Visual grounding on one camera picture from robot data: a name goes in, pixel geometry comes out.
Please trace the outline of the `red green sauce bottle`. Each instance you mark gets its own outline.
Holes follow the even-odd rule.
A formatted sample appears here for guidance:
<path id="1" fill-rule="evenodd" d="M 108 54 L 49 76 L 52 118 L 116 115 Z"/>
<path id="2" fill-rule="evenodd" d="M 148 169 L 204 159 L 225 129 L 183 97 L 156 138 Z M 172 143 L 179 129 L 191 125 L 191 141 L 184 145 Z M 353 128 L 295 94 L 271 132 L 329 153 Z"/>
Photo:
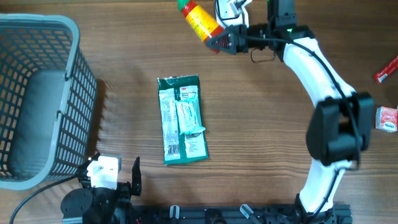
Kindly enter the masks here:
<path id="1" fill-rule="evenodd" d="M 216 19 L 194 0 L 177 0 L 177 5 L 187 23 L 204 44 L 208 39 L 224 31 Z"/>

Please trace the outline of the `green 3M package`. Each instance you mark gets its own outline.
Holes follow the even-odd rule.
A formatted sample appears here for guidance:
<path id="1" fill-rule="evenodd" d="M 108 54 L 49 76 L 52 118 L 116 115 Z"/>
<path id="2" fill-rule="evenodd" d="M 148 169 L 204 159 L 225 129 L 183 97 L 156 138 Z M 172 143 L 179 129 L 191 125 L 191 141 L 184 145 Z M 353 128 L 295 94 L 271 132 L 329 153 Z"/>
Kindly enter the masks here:
<path id="1" fill-rule="evenodd" d="M 198 75 L 158 78 L 159 107 L 162 119 L 164 164 L 187 164 L 208 158 L 205 131 L 180 134 L 176 102 L 197 97 L 201 115 L 200 82 Z"/>

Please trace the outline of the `light green wipes pack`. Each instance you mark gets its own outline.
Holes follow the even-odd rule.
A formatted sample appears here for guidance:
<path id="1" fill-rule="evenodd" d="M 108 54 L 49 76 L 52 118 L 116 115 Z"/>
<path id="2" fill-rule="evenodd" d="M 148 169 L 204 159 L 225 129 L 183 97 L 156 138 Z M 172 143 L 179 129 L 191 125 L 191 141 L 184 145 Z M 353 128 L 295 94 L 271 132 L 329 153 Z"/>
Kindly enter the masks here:
<path id="1" fill-rule="evenodd" d="M 180 134 L 192 135 L 205 131 L 201 124 L 199 100 L 197 97 L 186 98 L 176 102 Z"/>

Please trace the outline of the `red stick sachet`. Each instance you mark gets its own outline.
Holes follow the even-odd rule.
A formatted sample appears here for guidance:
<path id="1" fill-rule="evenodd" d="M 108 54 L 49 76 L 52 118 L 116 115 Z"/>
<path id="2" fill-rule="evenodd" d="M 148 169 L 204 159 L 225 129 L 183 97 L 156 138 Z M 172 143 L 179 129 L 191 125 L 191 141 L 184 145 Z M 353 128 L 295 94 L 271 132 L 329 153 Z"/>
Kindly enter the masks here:
<path id="1" fill-rule="evenodd" d="M 397 59 L 398 57 L 395 57 L 380 72 L 375 74 L 374 80 L 376 83 L 381 84 L 383 80 L 397 70 Z"/>

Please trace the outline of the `red white tissue pack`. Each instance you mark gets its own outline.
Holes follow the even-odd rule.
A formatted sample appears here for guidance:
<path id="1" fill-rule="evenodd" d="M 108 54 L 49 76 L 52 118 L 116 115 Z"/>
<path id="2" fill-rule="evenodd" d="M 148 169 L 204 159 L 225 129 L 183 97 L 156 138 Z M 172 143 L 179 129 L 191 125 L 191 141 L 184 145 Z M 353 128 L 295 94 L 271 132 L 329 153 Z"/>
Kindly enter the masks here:
<path id="1" fill-rule="evenodd" d="M 397 109 L 381 106 L 376 110 L 376 129 L 397 131 Z"/>

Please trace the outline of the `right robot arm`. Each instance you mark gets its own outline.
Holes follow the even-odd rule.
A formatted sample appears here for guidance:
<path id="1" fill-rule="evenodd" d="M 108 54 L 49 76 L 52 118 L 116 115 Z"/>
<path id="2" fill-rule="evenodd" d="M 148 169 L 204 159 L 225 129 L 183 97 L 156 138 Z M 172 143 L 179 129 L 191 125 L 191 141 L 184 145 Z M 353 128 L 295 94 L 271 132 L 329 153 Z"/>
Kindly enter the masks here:
<path id="1" fill-rule="evenodd" d="M 293 1 L 268 1 L 267 22 L 249 25 L 246 1 L 215 1 L 223 32 L 206 46 L 229 54 L 269 48 L 299 78 L 314 106 L 306 133 L 311 167 L 303 189 L 291 205 L 270 205 L 256 213 L 242 205 L 254 223 L 351 223 L 349 205 L 335 204 L 334 194 L 347 171 L 358 170 L 369 147 L 374 102 L 358 93 L 322 54 L 314 33 L 298 25 Z"/>

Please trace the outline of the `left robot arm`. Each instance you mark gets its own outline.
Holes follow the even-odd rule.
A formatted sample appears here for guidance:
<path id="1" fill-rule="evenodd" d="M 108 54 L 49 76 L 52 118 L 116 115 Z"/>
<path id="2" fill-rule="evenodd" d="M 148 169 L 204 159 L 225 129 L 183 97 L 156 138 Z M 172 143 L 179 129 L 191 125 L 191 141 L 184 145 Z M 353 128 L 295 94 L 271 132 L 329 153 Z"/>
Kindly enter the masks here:
<path id="1" fill-rule="evenodd" d="M 132 196 L 142 193 L 137 157 L 130 182 L 118 182 L 121 156 L 97 153 L 78 167 L 80 189 L 72 190 L 62 200 L 63 223 L 133 223 L 141 224 L 141 215 L 131 204 Z"/>

